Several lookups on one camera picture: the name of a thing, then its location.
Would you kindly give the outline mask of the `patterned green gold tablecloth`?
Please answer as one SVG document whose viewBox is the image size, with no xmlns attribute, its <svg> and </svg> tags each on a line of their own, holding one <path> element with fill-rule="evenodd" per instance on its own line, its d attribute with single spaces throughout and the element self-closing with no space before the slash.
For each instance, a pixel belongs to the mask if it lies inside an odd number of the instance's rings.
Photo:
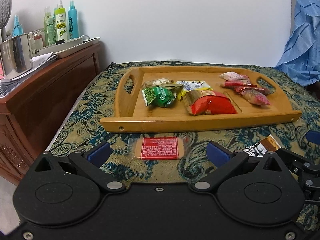
<svg viewBox="0 0 320 240">
<path fill-rule="evenodd" d="M 125 185 L 132 182 L 195 182 L 214 170 L 207 159 L 206 146 L 214 141 L 228 150 L 240 150 L 271 135 L 280 146 L 319 162 L 319 146 L 307 141 L 308 131 L 319 131 L 319 101 L 286 74 L 270 67 L 250 65 L 248 68 L 266 75 L 283 89 L 293 109 L 302 116 L 293 123 L 240 128 L 221 131 L 187 132 L 181 137 L 189 140 L 186 157 L 174 161 L 140 161 L 129 157 L 127 133 L 109 133 L 100 124 L 103 117 L 114 115 L 114 97 L 122 76 L 130 69 L 144 66 L 143 62 L 111 63 L 107 70 L 93 79 L 81 94 L 71 114 L 48 146 L 55 156 L 67 156 L 76 150 L 87 151 L 107 141 L 112 154 L 102 166 Z"/>
</svg>

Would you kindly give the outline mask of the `yellow white biscuit packet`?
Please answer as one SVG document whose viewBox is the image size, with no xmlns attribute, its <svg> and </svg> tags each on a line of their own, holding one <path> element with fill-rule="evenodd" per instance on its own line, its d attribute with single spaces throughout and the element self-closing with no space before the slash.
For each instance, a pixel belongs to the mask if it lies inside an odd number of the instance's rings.
<svg viewBox="0 0 320 240">
<path fill-rule="evenodd" d="M 177 98 L 181 101 L 182 96 L 184 96 L 187 92 L 192 90 L 212 90 L 212 87 L 203 80 L 195 80 L 195 81 L 176 81 L 176 84 L 182 85 L 181 89 L 177 94 Z"/>
</svg>

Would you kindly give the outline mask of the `bamboo serving tray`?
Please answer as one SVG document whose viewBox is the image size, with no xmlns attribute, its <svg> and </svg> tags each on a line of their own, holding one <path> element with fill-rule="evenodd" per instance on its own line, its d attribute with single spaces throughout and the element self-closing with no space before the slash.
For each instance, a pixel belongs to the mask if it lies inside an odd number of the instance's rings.
<svg viewBox="0 0 320 240">
<path fill-rule="evenodd" d="M 235 91 L 223 88 L 222 73 L 234 71 L 247 75 L 253 84 L 264 80 L 274 88 L 268 95 L 269 106 L 255 106 Z M 235 114 L 202 114 L 193 116 L 183 102 L 176 100 L 172 107 L 148 107 L 142 94 L 146 81 L 167 77 L 174 81 L 206 81 L 213 90 L 225 94 L 235 107 Z M 297 121 L 302 112 L 294 110 L 289 98 L 271 78 L 245 68 L 221 66 L 154 66 L 136 67 L 121 78 L 114 99 L 114 116 L 100 119 L 111 133 L 169 133 L 213 131 L 257 127 Z"/>
</svg>

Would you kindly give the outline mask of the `gold foil snack packet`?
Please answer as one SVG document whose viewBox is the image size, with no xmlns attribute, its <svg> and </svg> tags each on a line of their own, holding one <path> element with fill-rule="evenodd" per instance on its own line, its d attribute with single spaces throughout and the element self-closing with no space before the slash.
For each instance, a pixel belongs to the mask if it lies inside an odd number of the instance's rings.
<svg viewBox="0 0 320 240">
<path fill-rule="evenodd" d="M 183 87 L 182 84 L 174 83 L 173 80 L 168 78 L 161 78 L 157 80 L 146 81 L 142 84 L 142 89 L 149 87 L 163 87 L 166 89 L 181 89 Z"/>
</svg>

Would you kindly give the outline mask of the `pale green bottle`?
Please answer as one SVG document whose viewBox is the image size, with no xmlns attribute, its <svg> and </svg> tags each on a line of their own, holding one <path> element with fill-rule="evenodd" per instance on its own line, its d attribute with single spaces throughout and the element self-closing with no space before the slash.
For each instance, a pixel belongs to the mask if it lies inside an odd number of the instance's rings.
<svg viewBox="0 0 320 240">
<path fill-rule="evenodd" d="M 44 13 L 45 31 L 48 45 L 51 46 L 56 42 L 55 26 L 50 7 L 45 8 Z"/>
</svg>

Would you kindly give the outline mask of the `clear white candy packet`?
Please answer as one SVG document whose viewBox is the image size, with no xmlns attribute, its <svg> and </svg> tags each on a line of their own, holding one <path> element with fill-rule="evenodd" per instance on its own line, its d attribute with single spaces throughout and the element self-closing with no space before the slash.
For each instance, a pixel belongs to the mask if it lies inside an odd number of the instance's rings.
<svg viewBox="0 0 320 240">
<path fill-rule="evenodd" d="M 226 81 L 238 81 L 238 80 L 248 80 L 247 75 L 240 75 L 236 72 L 226 72 L 222 73 L 220 77 Z"/>
</svg>

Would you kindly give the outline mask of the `clear glass jar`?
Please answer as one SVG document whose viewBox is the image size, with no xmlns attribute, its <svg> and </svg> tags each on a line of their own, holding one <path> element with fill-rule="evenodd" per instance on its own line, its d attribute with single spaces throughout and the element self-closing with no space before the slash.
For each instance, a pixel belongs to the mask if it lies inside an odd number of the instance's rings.
<svg viewBox="0 0 320 240">
<path fill-rule="evenodd" d="M 46 46 L 48 46 L 46 41 L 46 33 L 44 28 L 37 29 L 32 32 L 33 39 L 35 41 L 35 47 L 37 50 L 40 50 Z"/>
</svg>

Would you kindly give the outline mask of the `small dark red candy packet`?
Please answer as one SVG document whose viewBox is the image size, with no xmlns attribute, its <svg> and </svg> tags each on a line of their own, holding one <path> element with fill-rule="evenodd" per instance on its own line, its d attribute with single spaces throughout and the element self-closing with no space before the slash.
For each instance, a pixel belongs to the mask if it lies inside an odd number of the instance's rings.
<svg viewBox="0 0 320 240">
<path fill-rule="evenodd" d="M 252 84 L 249 80 L 234 80 L 234 81 L 224 81 L 221 84 L 224 88 L 235 88 L 235 87 L 257 87 L 257 85 Z"/>
</svg>

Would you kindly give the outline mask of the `black white snack packet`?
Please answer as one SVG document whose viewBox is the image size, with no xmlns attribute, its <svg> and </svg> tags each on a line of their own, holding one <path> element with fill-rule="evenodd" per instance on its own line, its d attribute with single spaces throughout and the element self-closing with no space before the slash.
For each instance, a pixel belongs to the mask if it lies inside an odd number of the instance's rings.
<svg viewBox="0 0 320 240">
<path fill-rule="evenodd" d="M 250 157 L 262 157 L 267 152 L 276 152 L 281 148 L 279 143 L 275 140 L 272 135 L 269 135 L 265 139 L 257 142 L 256 144 L 246 147 L 244 152 L 246 152 Z"/>
</svg>

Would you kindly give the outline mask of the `stack of white papers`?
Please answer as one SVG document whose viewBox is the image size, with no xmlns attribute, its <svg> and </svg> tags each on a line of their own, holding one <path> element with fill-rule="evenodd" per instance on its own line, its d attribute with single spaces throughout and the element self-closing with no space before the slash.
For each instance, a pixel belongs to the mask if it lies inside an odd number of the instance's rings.
<svg viewBox="0 0 320 240">
<path fill-rule="evenodd" d="M 27 78 L 31 77 L 41 68 L 48 66 L 57 59 L 58 55 L 54 53 L 48 53 L 40 56 L 33 57 L 31 59 L 32 67 L 22 74 L 18 74 L 17 77 L 1 79 L 1 98 L 5 97 L 18 85 L 23 83 Z"/>
</svg>

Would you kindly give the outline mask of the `green peas snack packet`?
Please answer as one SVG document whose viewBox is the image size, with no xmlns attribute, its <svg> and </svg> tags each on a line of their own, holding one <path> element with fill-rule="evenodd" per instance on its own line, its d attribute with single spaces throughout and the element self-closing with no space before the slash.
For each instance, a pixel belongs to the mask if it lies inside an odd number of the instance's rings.
<svg viewBox="0 0 320 240">
<path fill-rule="evenodd" d="M 146 87 L 142 89 L 145 106 L 150 105 L 166 108 L 176 99 L 176 93 L 164 87 Z"/>
</svg>

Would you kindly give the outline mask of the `red nut snack packet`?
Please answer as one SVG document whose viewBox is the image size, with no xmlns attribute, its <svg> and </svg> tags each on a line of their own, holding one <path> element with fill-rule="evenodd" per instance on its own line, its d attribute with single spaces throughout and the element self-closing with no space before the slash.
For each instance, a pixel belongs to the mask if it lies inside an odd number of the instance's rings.
<svg viewBox="0 0 320 240">
<path fill-rule="evenodd" d="M 237 113 L 227 96 L 213 90 L 191 90 L 182 96 L 182 101 L 193 116 Z"/>
</svg>

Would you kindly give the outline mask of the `blue plaid shirt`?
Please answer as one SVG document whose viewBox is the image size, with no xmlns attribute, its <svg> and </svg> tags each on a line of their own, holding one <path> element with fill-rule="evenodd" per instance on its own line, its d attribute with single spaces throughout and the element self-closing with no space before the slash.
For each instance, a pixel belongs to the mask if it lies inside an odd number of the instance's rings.
<svg viewBox="0 0 320 240">
<path fill-rule="evenodd" d="M 319 81 L 319 0 L 296 0 L 293 22 L 275 68 L 306 87 Z"/>
</svg>

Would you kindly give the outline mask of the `small blue spray bottle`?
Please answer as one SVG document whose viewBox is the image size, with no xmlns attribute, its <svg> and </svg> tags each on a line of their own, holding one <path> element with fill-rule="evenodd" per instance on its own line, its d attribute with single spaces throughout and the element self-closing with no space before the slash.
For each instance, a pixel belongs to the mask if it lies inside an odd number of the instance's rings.
<svg viewBox="0 0 320 240">
<path fill-rule="evenodd" d="M 14 17 L 14 28 L 12 30 L 12 36 L 19 36 L 23 34 L 23 28 L 22 25 L 20 24 L 20 20 L 18 15 L 15 15 Z"/>
</svg>

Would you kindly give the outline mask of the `red label clear cracker packet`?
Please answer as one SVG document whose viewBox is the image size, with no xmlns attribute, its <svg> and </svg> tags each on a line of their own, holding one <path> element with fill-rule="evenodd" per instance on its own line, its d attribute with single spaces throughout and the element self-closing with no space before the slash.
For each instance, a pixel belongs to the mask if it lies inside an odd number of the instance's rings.
<svg viewBox="0 0 320 240">
<path fill-rule="evenodd" d="M 138 160 L 178 160 L 190 152 L 188 137 L 154 137 L 129 140 L 129 153 Z"/>
</svg>

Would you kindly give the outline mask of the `pink clear snack packet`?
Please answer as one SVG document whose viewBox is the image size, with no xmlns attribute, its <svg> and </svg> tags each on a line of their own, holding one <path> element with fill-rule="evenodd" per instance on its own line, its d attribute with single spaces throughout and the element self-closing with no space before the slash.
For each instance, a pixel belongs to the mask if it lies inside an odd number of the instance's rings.
<svg viewBox="0 0 320 240">
<path fill-rule="evenodd" d="M 259 92 L 245 92 L 242 96 L 253 105 L 265 106 L 270 104 L 268 98 L 264 94 L 261 94 Z"/>
</svg>

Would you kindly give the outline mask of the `dark red chocolate bar packet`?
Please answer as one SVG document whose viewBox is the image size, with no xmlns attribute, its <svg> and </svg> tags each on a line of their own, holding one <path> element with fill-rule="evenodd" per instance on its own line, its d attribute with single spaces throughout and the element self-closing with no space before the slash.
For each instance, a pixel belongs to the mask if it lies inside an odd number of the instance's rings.
<svg viewBox="0 0 320 240">
<path fill-rule="evenodd" d="M 267 88 L 263 87 L 252 87 L 252 86 L 236 86 L 234 91 L 238 94 L 244 95 L 245 92 L 255 91 L 264 95 L 269 95 L 270 91 Z"/>
</svg>

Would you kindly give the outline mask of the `teal spray bottle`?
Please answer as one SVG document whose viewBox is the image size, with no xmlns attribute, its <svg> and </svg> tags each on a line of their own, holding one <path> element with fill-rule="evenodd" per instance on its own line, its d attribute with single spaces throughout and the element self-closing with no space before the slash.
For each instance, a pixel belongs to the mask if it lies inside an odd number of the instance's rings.
<svg viewBox="0 0 320 240">
<path fill-rule="evenodd" d="M 70 39 L 78 38 L 79 37 L 78 14 L 75 8 L 74 1 L 70 1 L 69 11 L 68 11 L 68 20 L 69 20 Z"/>
</svg>

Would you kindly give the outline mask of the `dark wooden cabinet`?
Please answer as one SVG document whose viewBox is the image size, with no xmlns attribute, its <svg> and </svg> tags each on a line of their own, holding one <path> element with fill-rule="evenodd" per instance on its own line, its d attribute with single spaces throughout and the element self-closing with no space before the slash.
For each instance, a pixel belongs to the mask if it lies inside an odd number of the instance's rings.
<svg viewBox="0 0 320 240">
<path fill-rule="evenodd" d="M 56 60 L 1 98 L 1 177 L 18 185 L 100 72 L 101 44 Z"/>
</svg>

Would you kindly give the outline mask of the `white plastic tray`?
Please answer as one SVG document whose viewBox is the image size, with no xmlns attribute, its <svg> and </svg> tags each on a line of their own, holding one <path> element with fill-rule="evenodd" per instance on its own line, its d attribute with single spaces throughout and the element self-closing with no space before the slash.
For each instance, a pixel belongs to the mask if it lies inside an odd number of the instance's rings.
<svg viewBox="0 0 320 240">
<path fill-rule="evenodd" d="M 54 44 L 39 49 L 37 55 L 40 56 L 53 53 L 54 55 L 58 55 L 58 58 L 61 59 L 64 57 L 68 57 L 69 55 L 74 54 L 87 47 L 95 45 L 99 43 L 99 41 L 100 37 L 90 38 L 88 35 L 82 35 L 79 38 L 73 38 L 60 44 Z"/>
</svg>

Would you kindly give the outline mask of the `stainless steel mug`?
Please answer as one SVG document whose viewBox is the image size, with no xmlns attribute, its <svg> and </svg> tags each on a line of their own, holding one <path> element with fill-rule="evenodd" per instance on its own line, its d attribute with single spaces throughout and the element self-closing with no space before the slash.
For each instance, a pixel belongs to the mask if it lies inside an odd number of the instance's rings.
<svg viewBox="0 0 320 240">
<path fill-rule="evenodd" d="M 1 43 L 1 64 L 4 77 L 17 77 L 32 67 L 29 35 L 15 36 Z"/>
</svg>

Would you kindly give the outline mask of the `lime green spray bottle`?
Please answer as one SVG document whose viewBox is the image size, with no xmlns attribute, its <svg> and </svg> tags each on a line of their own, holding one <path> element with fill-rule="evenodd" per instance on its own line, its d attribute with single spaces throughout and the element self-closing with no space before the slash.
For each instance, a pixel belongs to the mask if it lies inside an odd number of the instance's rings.
<svg viewBox="0 0 320 240">
<path fill-rule="evenodd" d="M 68 39 L 67 34 L 67 18 L 66 9 L 62 5 L 62 1 L 59 1 L 57 8 L 55 9 L 55 27 L 56 27 L 56 39 L 58 41 Z"/>
</svg>

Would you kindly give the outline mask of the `electric fly swatter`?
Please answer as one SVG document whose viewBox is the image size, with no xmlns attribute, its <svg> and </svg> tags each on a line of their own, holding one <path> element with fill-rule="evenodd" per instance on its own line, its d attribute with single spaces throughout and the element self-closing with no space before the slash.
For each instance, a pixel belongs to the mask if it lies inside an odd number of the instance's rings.
<svg viewBox="0 0 320 240">
<path fill-rule="evenodd" d="M 0 0 L 0 28 L 1 28 L 1 42 L 6 40 L 5 27 L 11 15 L 12 0 Z"/>
</svg>

